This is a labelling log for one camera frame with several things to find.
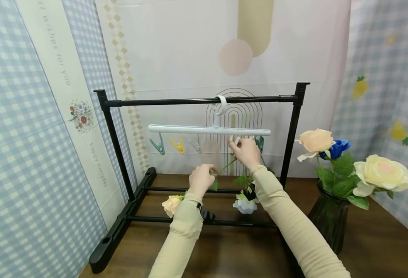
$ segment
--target black watch strap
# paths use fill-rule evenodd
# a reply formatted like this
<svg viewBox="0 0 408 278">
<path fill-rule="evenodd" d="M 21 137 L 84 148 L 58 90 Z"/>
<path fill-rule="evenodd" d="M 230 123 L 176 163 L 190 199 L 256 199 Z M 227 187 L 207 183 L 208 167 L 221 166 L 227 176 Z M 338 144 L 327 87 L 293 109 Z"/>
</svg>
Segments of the black watch strap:
<svg viewBox="0 0 408 278">
<path fill-rule="evenodd" d="M 254 183 L 251 183 L 249 185 L 249 187 L 247 187 L 247 189 L 244 190 L 244 196 L 249 201 L 252 201 L 252 200 L 256 199 L 255 184 Z"/>
<path fill-rule="evenodd" d="M 210 211 L 205 211 L 204 206 L 201 203 L 198 203 L 196 207 L 201 214 L 201 217 L 204 219 L 204 224 L 212 224 L 213 220 L 215 220 L 215 214 L 211 213 Z"/>
</svg>

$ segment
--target beige sleeve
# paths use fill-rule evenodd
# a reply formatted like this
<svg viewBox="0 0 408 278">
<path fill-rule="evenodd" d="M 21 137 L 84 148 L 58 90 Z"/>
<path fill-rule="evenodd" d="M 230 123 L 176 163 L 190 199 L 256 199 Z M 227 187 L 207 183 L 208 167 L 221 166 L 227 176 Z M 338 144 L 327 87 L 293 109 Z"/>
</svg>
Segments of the beige sleeve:
<svg viewBox="0 0 408 278">
<path fill-rule="evenodd" d="M 251 171 L 256 196 L 278 226 L 306 278 L 350 278 L 318 229 L 265 166 Z"/>
<path fill-rule="evenodd" d="M 170 224 L 170 232 L 154 261 L 149 278 L 181 278 L 196 241 L 203 218 L 197 208 L 202 198 L 187 193 Z"/>
</svg>

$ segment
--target hanger hook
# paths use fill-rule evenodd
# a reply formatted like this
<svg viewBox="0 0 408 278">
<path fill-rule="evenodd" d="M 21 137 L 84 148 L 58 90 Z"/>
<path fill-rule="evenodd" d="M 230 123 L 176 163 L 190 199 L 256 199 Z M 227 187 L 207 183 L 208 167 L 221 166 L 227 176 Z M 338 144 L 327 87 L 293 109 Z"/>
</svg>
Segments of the hanger hook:
<svg viewBox="0 0 408 278">
<path fill-rule="evenodd" d="M 220 127 L 221 126 L 221 115 L 227 111 L 227 100 L 224 96 L 216 96 L 221 100 L 221 110 L 216 113 L 216 105 L 217 103 L 212 104 L 212 110 L 215 111 L 213 115 L 213 127 Z"/>
<path fill-rule="evenodd" d="M 221 110 L 219 112 L 217 112 L 217 113 L 215 112 L 215 115 L 221 116 L 227 110 L 227 100 L 225 99 L 225 96 L 219 96 L 218 95 L 216 97 L 221 100 Z M 212 109 L 216 111 L 216 106 L 217 105 L 218 105 L 217 103 L 213 103 L 212 104 Z"/>
</svg>

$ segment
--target brown tabletop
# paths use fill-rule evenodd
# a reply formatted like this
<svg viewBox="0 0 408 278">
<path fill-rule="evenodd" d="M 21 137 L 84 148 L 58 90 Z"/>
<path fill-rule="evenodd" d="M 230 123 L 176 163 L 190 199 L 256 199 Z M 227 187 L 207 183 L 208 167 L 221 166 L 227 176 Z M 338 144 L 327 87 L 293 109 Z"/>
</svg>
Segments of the brown tabletop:
<svg viewBox="0 0 408 278">
<path fill-rule="evenodd" d="M 234 177 L 218 177 L 219 188 L 237 188 Z M 185 175 L 157 175 L 153 186 L 184 187 Z M 304 213 L 318 197 L 314 179 L 289 178 L 286 191 Z M 161 203 L 176 193 L 150 192 L 137 215 L 165 217 Z M 251 215 L 232 207 L 232 194 L 208 193 L 205 210 L 220 220 L 269 221 L 259 205 Z M 104 272 L 89 265 L 79 278 L 146 278 L 168 234 L 167 223 L 133 222 Z M 371 200 L 370 210 L 350 206 L 339 258 L 352 278 L 408 278 L 408 229 Z M 291 277 L 276 229 L 205 225 L 184 278 Z"/>
</svg>

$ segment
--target white flower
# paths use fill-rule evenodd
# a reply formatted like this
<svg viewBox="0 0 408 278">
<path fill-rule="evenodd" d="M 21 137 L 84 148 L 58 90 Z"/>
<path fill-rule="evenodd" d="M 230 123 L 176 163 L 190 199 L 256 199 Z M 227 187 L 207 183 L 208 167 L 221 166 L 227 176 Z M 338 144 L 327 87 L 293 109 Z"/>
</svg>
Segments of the white flower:
<svg viewBox="0 0 408 278">
<path fill-rule="evenodd" d="M 408 169 L 397 161 L 373 154 L 365 162 L 355 162 L 354 166 L 361 179 L 353 190 L 355 196 L 369 196 L 376 187 L 394 192 L 408 189 Z"/>
<path fill-rule="evenodd" d="M 178 209 L 178 205 L 184 199 L 184 196 L 168 196 L 168 200 L 162 203 L 162 207 L 164 207 L 165 213 L 168 217 L 172 218 Z"/>
<path fill-rule="evenodd" d="M 233 203 L 233 207 L 237 208 L 242 214 L 252 214 L 257 210 L 257 203 L 259 203 L 258 199 L 255 198 L 249 201 L 241 191 L 241 194 L 236 195 L 236 201 Z"/>
</svg>

